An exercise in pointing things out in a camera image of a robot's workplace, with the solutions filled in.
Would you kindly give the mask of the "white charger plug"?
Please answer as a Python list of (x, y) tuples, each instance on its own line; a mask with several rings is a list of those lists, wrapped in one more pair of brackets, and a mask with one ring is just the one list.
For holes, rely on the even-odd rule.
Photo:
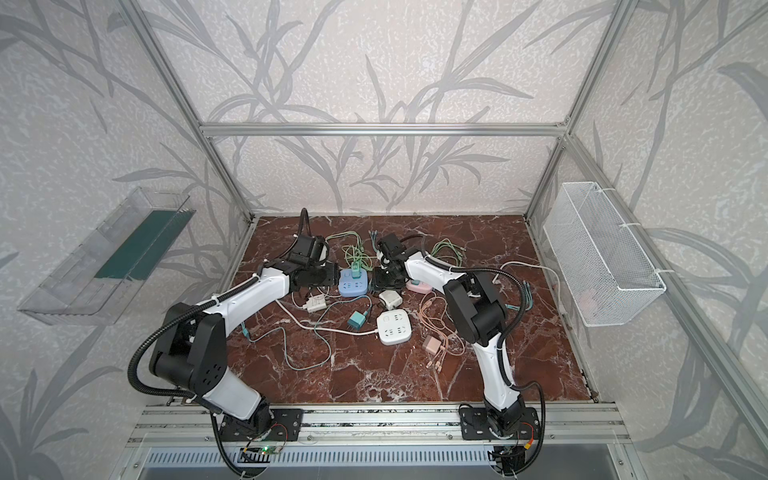
[(402, 296), (395, 290), (384, 290), (378, 298), (387, 311), (398, 309), (403, 304)]

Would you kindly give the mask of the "green charger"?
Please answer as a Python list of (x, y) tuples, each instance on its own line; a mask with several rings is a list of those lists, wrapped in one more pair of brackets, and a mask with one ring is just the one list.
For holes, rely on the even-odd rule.
[(350, 271), (351, 271), (351, 276), (352, 276), (354, 279), (359, 279), (359, 278), (361, 278), (361, 277), (362, 277), (362, 273), (363, 273), (363, 270), (364, 270), (364, 268), (363, 268), (363, 263), (362, 263), (362, 261), (361, 261), (361, 260), (354, 260), (354, 261), (352, 261), (352, 262), (350, 263)]

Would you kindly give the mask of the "white charger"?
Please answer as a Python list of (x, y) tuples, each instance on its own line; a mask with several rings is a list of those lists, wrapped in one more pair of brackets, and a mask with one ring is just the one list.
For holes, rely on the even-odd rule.
[(304, 309), (308, 313), (323, 311), (327, 308), (326, 297), (324, 295), (315, 295), (307, 299)]

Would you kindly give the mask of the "teal charger plug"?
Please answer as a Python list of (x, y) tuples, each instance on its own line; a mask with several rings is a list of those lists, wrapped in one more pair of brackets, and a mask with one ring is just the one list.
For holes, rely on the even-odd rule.
[(366, 323), (367, 315), (354, 311), (348, 319), (347, 325), (354, 331), (359, 331)]

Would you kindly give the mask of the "pink charger plug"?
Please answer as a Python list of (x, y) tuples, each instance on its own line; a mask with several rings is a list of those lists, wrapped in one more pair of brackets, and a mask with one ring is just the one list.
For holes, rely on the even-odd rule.
[(439, 357), (444, 350), (443, 342), (433, 336), (428, 336), (423, 344), (425, 351), (432, 356), (432, 358)]

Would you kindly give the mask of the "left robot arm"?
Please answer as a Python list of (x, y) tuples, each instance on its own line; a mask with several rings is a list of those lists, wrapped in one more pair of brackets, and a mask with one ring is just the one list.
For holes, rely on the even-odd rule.
[(228, 340), (262, 308), (302, 288), (331, 286), (338, 265), (319, 235), (298, 234), (290, 248), (252, 277), (196, 305), (170, 308), (129, 361), (127, 379), (150, 396), (189, 399), (213, 413), (265, 422), (268, 401), (228, 366)]

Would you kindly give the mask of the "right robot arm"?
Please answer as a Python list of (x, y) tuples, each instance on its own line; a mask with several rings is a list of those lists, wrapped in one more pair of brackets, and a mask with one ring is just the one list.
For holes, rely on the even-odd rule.
[[(522, 392), (535, 386), (515, 384), (506, 346), (527, 308), (523, 282), (499, 268), (449, 265), (421, 248), (406, 246), (394, 234), (378, 239), (375, 250), (390, 279), (425, 283), (443, 295), (459, 337), (472, 346), (478, 360), (491, 431), (500, 438), (510, 437), (526, 409)], [(512, 320), (507, 319), (506, 301), (493, 284), (495, 275), (518, 290), (520, 306)]]

